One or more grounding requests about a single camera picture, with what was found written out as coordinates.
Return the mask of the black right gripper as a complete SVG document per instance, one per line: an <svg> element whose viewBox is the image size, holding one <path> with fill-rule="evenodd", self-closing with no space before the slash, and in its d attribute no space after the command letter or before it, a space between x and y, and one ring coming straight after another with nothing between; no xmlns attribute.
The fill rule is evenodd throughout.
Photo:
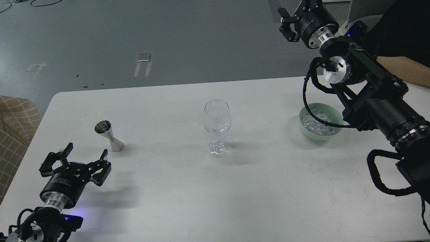
<svg viewBox="0 0 430 242"><path fill-rule="evenodd" d="M298 42L300 38L309 49L317 49L336 34L339 23L325 8L321 0L302 0L290 16L285 8L278 8L281 16L279 31L288 42Z"/></svg>

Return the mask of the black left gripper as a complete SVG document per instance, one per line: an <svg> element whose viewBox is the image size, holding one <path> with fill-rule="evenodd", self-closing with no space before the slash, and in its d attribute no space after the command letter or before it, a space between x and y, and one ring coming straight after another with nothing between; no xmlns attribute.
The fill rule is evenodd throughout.
<svg viewBox="0 0 430 242"><path fill-rule="evenodd" d="M83 164L67 160L73 148L73 144L69 143L62 151L48 153L39 168L42 177L50 177L40 193L41 200L47 203L50 196L59 195L66 199L63 209L75 207L88 182L102 186L112 170L107 149L103 150L98 160ZM57 161L60 161L61 165L53 169Z"/></svg>

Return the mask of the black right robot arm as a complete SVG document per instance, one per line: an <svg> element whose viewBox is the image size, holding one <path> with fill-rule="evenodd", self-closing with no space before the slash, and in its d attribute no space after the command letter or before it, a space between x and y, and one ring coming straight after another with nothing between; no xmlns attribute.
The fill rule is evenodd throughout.
<svg viewBox="0 0 430 242"><path fill-rule="evenodd" d="M358 21L344 35L336 36L340 27L321 0L302 0L293 15L278 8L279 31L289 42L303 40L309 49L319 49L320 57L310 63L304 78L302 98L306 111L325 126L355 128L358 131L378 129L395 152L372 150L367 165L375 187L392 196L417 193L421 198L421 218L429 204L429 121L404 100L407 84L379 64L362 47L367 26ZM308 82L327 94L336 95L344 106L347 125L318 118L307 102ZM389 189L382 182L375 164L377 156L397 161L396 167L410 187Z"/></svg>

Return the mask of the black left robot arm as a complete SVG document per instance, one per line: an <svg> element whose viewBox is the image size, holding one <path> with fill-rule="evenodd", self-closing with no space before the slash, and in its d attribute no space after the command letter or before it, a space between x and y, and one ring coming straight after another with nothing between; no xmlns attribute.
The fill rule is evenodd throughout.
<svg viewBox="0 0 430 242"><path fill-rule="evenodd" d="M108 150L87 164L68 161L72 150L73 144L69 143L64 150L48 153L39 168L42 177L49 177L40 193L44 205L22 210L8 234L1 233L2 242L66 242L81 228L83 218L63 210L77 205L88 183L102 186L112 164L107 159Z"/></svg>

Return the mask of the person's forearm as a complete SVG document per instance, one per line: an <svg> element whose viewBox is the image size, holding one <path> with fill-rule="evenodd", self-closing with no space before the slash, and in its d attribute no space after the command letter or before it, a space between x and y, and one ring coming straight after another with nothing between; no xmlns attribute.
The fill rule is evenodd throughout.
<svg viewBox="0 0 430 242"><path fill-rule="evenodd" d="M404 56L378 56L377 62L403 81L421 87L430 87L430 68Z"/></svg>

